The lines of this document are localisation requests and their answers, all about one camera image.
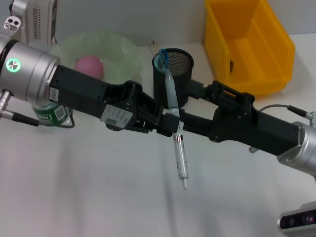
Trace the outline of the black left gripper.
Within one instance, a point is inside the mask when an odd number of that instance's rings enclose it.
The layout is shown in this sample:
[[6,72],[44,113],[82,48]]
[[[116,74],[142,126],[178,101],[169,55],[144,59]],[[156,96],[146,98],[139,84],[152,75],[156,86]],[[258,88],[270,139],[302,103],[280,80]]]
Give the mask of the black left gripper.
[[110,84],[62,65],[49,86],[51,101],[96,117],[111,130],[134,130],[139,108],[155,117],[165,109],[135,81]]

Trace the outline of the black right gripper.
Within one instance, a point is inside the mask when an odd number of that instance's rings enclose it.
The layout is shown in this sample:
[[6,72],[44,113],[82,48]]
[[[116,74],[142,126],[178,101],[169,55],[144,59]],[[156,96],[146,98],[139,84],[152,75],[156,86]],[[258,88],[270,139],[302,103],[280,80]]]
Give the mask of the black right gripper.
[[191,79],[188,96],[218,106],[213,120],[180,109],[183,130],[211,141],[237,141],[278,156],[298,145],[298,126],[265,114],[253,107],[254,96],[238,92],[215,80],[204,87]]

